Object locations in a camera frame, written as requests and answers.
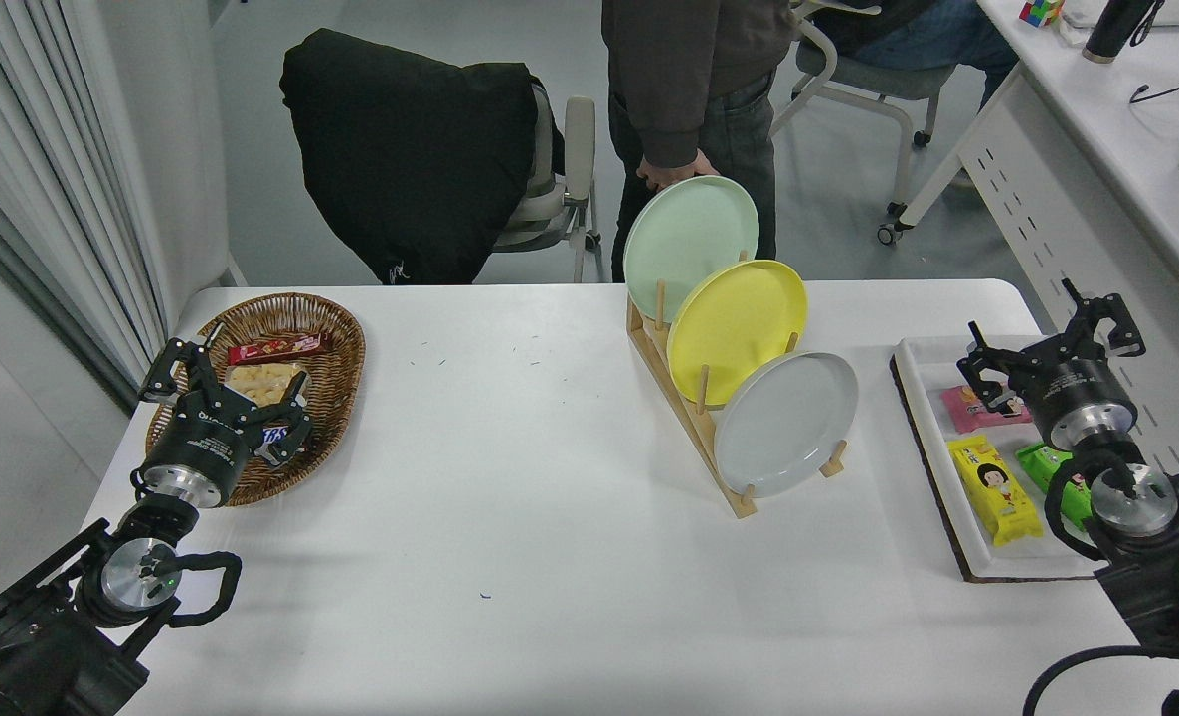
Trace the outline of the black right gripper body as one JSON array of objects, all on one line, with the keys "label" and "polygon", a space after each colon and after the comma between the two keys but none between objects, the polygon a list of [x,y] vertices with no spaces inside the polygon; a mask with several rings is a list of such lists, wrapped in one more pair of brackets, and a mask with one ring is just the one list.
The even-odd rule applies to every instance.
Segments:
[{"label": "black right gripper body", "polygon": [[1043,439],[1125,436],[1137,423],[1135,405],[1098,346],[1084,352],[1066,343],[1026,346],[1009,359],[1009,387]]}]

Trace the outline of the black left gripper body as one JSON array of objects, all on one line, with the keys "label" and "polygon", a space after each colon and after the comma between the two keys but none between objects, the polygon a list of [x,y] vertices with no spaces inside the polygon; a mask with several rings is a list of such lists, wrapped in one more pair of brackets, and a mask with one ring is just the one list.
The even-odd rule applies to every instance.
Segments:
[{"label": "black left gripper body", "polygon": [[145,458],[149,492],[232,492],[253,449],[241,416],[256,408],[244,396],[182,396],[166,431]]}]

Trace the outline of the person's right hand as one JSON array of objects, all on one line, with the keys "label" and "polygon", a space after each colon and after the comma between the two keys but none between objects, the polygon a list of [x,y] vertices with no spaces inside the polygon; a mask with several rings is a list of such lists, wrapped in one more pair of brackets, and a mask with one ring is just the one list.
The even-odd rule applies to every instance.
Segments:
[{"label": "person's right hand", "polygon": [[709,162],[707,155],[704,155],[700,149],[697,149],[694,160],[684,164],[684,166],[658,167],[653,166],[647,158],[643,158],[639,166],[635,167],[635,177],[640,178],[645,188],[652,192],[666,190],[676,183],[690,180],[697,176],[720,176],[720,172]]}]

